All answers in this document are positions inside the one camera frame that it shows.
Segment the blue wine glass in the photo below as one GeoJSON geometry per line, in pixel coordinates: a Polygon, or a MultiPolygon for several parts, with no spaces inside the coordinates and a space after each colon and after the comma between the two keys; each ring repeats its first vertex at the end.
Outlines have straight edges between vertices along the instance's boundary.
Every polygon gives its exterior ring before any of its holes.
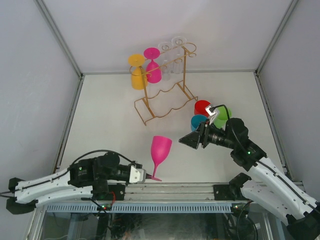
{"type": "Polygon", "coordinates": [[[202,123],[205,122],[207,120],[207,117],[205,115],[202,114],[196,114],[194,115],[191,120],[190,120],[190,128],[191,131],[195,131],[198,126],[202,123]]]}

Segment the orange wine glass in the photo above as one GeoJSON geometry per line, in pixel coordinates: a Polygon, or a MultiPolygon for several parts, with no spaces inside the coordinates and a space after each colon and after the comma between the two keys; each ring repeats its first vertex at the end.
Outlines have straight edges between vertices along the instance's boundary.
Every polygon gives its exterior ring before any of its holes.
{"type": "Polygon", "coordinates": [[[145,63],[145,57],[141,54],[133,54],[128,58],[128,63],[131,67],[131,86],[135,90],[143,90],[144,85],[147,85],[147,81],[144,80],[143,64],[145,63]]]}

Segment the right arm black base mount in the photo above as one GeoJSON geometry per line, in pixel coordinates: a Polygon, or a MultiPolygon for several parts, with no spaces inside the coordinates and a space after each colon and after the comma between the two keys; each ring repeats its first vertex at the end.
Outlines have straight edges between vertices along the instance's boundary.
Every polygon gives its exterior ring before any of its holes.
{"type": "Polygon", "coordinates": [[[230,184],[213,185],[214,199],[216,201],[236,201],[241,199],[239,188],[230,184]]]}

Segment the green wine glass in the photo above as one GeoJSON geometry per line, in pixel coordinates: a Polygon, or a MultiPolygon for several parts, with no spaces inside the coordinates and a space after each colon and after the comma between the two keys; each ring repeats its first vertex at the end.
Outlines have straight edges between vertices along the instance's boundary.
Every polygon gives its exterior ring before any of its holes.
{"type": "Polygon", "coordinates": [[[213,123],[218,129],[221,129],[225,127],[228,116],[226,108],[224,106],[219,106],[217,109],[219,111],[219,114],[213,123]]]}

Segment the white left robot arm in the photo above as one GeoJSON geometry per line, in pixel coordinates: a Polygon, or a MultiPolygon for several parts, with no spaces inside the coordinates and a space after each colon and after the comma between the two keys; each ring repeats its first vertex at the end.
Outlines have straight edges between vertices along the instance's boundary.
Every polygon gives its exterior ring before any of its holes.
{"type": "Polygon", "coordinates": [[[34,180],[14,177],[8,189],[13,194],[6,201],[6,209],[13,215],[32,212],[37,207],[72,199],[82,201],[114,200],[109,181],[139,184],[151,179],[141,164],[129,161],[123,165],[123,155],[105,150],[103,155],[78,157],[64,170],[34,180]]]}

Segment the pink wine glass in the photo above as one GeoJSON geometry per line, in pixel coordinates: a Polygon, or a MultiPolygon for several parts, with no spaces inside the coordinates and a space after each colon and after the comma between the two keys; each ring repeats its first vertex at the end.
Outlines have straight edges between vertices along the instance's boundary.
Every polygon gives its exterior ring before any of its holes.
{"type": "Polygon", "coordinates": [[[160,56],[160,51],[155,47],[149,47],[143,52],[143,55],[146,59],[150,60],[150,63],[145,69],[147,81],[151,84],[160,82],[162,79],[162,71],[159,68],[159,64],[155,62],[155,59],[160,56]]]}
{"type": "Polygon", "coordinates": [[[161,182],[159,178],[156,178],[156,172],[157,168],[159,167],[160,164],[162,164],[166,158],[168,157],[171,147],[172,147],[173,141],[165,136],[161,135],[155,135],[152,138],[152,143],[150,147],[150,155],[151,159],[154,163],[154,168],[153,168],[153,173],[152,178],[146,178],[147,180],[155,180],[161,182]]]}

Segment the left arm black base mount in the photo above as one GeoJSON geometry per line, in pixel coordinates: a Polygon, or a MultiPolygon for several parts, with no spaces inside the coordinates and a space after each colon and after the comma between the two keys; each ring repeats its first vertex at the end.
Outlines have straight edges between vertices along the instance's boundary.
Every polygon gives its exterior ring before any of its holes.
{"type": "Polygon", "coordinates": [[[125,198],[126,185],[122,183],[111,184],[104,189],[97,198],[100,201],[123,201],[125,198]]]}

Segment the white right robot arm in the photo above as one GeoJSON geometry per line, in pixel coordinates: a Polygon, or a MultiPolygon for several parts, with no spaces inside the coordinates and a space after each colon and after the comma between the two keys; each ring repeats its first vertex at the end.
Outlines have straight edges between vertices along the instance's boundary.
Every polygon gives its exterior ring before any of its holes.
{"type": "Polygon", "coordinates": [[[231,149],[233,161],[246,172],[229,182],[230,195],[243,197],[268,210],[286,226],[295,240],[314,240],[320,235],[320,203],[283,174],[267,154],[249,139],[240,118],[230,118],[225,129],[208,120],[179,139],[193,149],[215,144],[231,149]]]}

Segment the red wine glass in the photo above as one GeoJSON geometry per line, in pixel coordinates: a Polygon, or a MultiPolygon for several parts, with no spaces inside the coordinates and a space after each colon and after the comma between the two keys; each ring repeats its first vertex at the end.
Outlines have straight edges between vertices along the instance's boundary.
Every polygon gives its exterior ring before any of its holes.
{"type": "Polygon", "coordinates": [[[194,115],[203,115],[208,117],[209,114],[206,111],[206,107],[209,106],[211,103],[207,100],[198,100],[196,101],[196,103],[194,104],[194,115]]]}

